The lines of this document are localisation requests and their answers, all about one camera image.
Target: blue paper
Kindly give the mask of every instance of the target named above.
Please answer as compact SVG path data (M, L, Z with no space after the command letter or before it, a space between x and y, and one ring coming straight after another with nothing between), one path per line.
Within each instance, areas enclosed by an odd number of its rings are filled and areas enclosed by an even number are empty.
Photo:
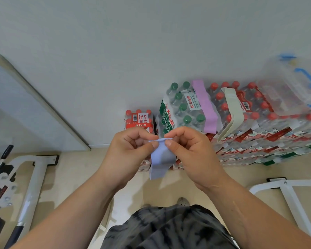
M175 163L176 155L173 154L165 145L165 140L173 138L162 138L158 148L151 154L150 180L164 177L169 168Z

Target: shoe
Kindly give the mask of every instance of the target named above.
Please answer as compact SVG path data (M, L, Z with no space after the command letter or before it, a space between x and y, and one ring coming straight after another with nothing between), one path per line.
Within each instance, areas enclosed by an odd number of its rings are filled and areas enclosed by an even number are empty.
M139 209L142 209L142 208L145 208L145 207L151 207L151 205L150 204L144 204Z
M177 205L182 205L182 206L186 206L186 207L189 207L190 206L190 203L188 200L186 200L184 197L180 197L177 202L176 202Z

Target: left hand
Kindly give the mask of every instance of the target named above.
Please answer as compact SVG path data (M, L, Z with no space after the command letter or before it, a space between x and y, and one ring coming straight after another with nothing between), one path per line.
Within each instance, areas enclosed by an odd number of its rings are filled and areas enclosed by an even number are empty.
M96 176L111 190L120 190L137 173L141 162L159 146L159 137L142 127L118 132L108 148Z

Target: white baseboard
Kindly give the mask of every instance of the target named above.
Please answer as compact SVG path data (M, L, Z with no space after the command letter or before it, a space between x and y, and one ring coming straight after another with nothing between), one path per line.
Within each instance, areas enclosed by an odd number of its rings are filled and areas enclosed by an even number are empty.
M110 143L104 143L104 144L89 144L90 148L108 148Z

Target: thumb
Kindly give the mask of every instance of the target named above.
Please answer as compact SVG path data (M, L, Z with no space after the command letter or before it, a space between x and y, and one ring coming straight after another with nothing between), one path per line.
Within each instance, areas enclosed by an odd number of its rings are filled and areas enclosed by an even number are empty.
M191 156L191 151L187 150L185 147L181 146L173 140L165 141L166 147L172 151L183 163L189 159Z
M152 141L144 144L143 146L134 150L134 155L139 160L143 161L147 156L149 156L154 150L159 146L159 142Z

